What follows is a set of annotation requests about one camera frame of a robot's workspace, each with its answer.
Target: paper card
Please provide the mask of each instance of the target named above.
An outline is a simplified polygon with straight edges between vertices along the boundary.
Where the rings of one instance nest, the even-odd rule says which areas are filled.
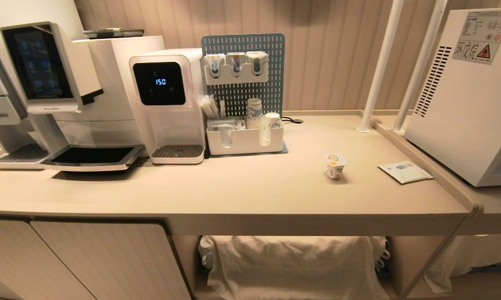
[[[378,167],[402,184],[434,178],[425,170],[409,161],[379,165]]]

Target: wall panel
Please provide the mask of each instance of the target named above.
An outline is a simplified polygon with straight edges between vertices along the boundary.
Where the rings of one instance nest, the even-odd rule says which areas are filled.
[[[391,0],[75,0],[85,29],[144,28],[168,48],[205,35],[283,33],[285,110],[364,108]],[[376,108],[401,105],[435,0],[405,0]],[[501,8],[449,0],[447,9]]]

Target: machine screen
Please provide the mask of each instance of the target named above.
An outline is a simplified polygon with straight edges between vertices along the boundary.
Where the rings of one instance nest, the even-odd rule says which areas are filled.
[[[185,104],[182,70],[178,63],[174,61],[136,63],[134,76],[143,104]]]
[[[3,31],[28,99],[72,98],[50,25]]]

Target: pegboard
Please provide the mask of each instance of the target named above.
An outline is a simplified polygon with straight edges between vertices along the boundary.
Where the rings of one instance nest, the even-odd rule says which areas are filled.
[[[225,100],[227,116],[247,113],[247,99],[262,99],[263,113],[282,115],[283,67],[286,39],[283,34],[207,35],[201,39],[203,56],[208,54],[264,51],[269,56],[268,82],[209,85],[208,94],[214,95],[219,105]]]

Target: sticker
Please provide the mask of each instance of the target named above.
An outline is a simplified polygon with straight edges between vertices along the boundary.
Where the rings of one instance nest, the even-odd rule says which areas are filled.
[[[486,45],[484,49],[482,49],[481,53],[477,55],[477,57],[491,58],[491,56],[489,55],[489,45]]]
[[[453,58],[491,65],[500,43],[501,11],[470,12]]]

